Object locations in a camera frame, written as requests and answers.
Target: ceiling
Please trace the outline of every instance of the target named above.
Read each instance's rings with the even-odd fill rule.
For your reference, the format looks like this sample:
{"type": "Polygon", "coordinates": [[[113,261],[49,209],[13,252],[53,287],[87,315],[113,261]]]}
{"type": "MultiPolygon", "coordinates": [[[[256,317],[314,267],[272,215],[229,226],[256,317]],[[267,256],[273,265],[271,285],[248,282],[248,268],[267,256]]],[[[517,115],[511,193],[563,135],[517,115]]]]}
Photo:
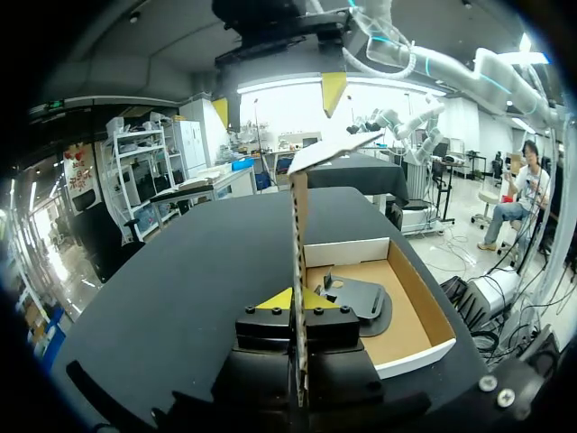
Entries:
{"type": "MultiPolygon", "coordinates": [[[[321,3],[325,10],[349,4],[321,3]]],[[[517,16],[494,0],[472,3],[467,9],[462,0],[394,0],[393,23],[416,44],[463,63],[471,62],[479,47],[516,51],[523,32],[517,16]]],[[[209,0],[112,2],[48,80],[38,102],[104,94],[182,100],[207,90],[215,57],[239,45],[237,33],[224,29],[209,0]],[[140,19],[130,23],[135,10],[140,19]]]]}

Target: jeans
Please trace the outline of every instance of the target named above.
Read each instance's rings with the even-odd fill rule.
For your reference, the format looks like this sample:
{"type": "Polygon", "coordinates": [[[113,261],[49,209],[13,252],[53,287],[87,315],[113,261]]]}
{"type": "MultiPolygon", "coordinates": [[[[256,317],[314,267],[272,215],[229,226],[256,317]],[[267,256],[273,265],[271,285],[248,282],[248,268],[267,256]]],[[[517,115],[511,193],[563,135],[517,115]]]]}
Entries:
{"type": "Polygon", "coordinates": [[[514,221],[519,219],[523,222],[521,229],[517,233],[517,237],[521,236],[519,239],[519,247],[522,252],[527,248],[527,241],[530,236],[530,230],[527,230],[526,223],[530,212],[524,209],[519,203],[499,203],[495,206],[493,211],[493,219],[490,222],[489,229],[485,235],[485,244],[495,244],[497,242],[497,236],[499,235],[499,230],[503,225],[503,221],[514,221]]]}

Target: hair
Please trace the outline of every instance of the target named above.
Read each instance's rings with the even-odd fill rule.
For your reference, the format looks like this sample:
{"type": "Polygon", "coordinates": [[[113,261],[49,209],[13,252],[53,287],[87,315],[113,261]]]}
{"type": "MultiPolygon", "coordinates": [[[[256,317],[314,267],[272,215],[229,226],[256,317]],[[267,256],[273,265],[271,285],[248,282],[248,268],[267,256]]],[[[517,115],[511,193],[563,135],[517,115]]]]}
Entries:
{"type": "Polygon", "coordinates": [[[537,149],[537,145],[535,144],[534,141],[532,140],[527,140],[525,141],[525,144],[523,144],[523,155],[525,155],[525,151],[526,150],[531,151],[532,153],[534,153],[537,157],[537,159],[539,158],[539,150],[537,149]]]}

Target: shoe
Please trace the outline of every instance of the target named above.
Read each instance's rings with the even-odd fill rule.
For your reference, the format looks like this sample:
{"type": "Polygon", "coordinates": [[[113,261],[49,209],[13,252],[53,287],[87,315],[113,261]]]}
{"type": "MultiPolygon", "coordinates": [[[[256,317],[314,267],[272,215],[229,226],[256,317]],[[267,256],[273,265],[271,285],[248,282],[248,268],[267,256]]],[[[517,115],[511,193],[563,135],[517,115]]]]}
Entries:
{"type": "Polygon", "coordinates": [[[484,242],[479,242],[477,248],[480,250],[490,250],[495,251],[497,249],[497,244],[485,244],[484,242]]]}

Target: table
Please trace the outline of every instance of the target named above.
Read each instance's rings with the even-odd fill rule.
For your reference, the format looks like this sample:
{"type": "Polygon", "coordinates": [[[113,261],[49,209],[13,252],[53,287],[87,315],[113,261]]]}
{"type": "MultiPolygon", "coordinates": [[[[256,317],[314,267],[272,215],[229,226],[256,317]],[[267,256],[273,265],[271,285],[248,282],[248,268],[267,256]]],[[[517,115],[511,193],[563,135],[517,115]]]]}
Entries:
{"type": "Polygon", "coordinates": [[[353,187],[365,196],[392,194],[401,207],[408,203],[407,181],[400,166],[358,152],[348,156],[310,170],[308,187],[353,187]]]}
{"type": "Polygon", "coordinates": [[[181,200],[191,200],[192,198],[206,197],[210,201],[217,201],[219,199],[218,192],[230,187],[231,195],[233,197],[242,197],[248,195],[248,185],[252,194],[257,193],[256,179],[254,178],[254,168],[232,171],[218,178],[210,185],[203,185],[195,188],[179,190],[179,188],[172,188],[162,191],[150,199],[154,215],[159,222],[159,228],[164,228],[164,221],[160,215],[159,205],[162,203],[173,203],[181,200]]]}
{"type": "Polygon", "coordinates": [[[441,204],[441,193],[446,192],[447,198],[444,201],[444,212],[443,212],[443,218],[441,219],[441,222],[454,224],[454,218],[447,218],[447,209],[449,208],[449,198],[451,197],[451,190],[453,189],[453,170],[455,167],[463,167],[464,169],[467,169],[468,167],[464,164],[458,164],[456,162],[450,162],[450,161],[440,161],[439,163],[443,167],[450,167],[451,169],[449,170],[449,183],[448,183],[446,189],[442,188],[443,177],[441,177],[441,181],[438,185],[438,187],[439,187],[438,188],[438,194],[436,196],[436,208],[438,211],[439,206],[441,204]]]}
{"type": "MultiPolygon", "coordinates": [[[[387,401],[425,391],[435,409],[476,383],[487,369],[469,331],[402,234],[355,189],[313,189],[309,197],[307,243],[389,236],[453,326],[457,342],[441,361],[383,381],[387,401]]],[[[212,400],[234,321],[245,306],[291,286],[292,278],[287,191],[193,207],[100,290],[68,333],[52,377],[90,425],[102,418],[65,373],[74,359],[149,423],[151,407],[169,409],[173,390],[212,400]]]]}
{"type": "Polygon", "coordinates": [[[487,158],[484,156],[480,156],[478,154],[467,154],[467,157],[472,161],[472,168],[471,168],[471,177],[475,179],[475,160],[483,160],[484,168],[483,168],[483,177],[482,179],[485,180],[485,173],[487,172],[487,158]]]}

